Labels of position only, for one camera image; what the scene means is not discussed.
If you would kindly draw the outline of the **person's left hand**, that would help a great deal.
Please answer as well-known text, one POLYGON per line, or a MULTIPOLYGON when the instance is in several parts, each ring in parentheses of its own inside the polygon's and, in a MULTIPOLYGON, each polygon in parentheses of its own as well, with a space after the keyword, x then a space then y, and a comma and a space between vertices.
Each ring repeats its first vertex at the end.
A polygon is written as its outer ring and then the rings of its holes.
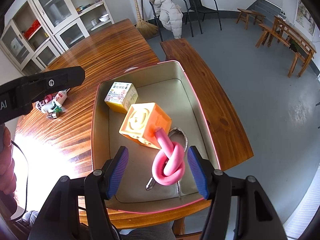
POLYGON ((1 125, 3 128, 3 150, 1 151, 0 162, 0 188, 4 194, 9 195, 16 190, 16 174, 14 172, 15 161, 12 157, 12 143, 11 133, 5 125, 1 125))

